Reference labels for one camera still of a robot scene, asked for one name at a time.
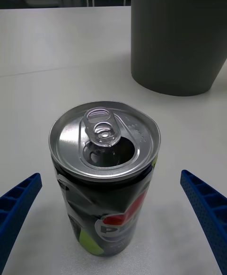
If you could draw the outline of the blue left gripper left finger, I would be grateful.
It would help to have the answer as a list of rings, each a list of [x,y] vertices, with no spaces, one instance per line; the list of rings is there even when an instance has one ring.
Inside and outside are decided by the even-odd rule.
[[[34,173],[0,197],[0,273],[41,188],[41,175]]]

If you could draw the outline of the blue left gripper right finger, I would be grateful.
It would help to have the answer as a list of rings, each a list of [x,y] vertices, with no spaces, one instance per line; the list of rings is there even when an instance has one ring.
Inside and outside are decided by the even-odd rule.
[[[227,274],[227,198],[187,170],[181,172],[180,184],[221,273]]]

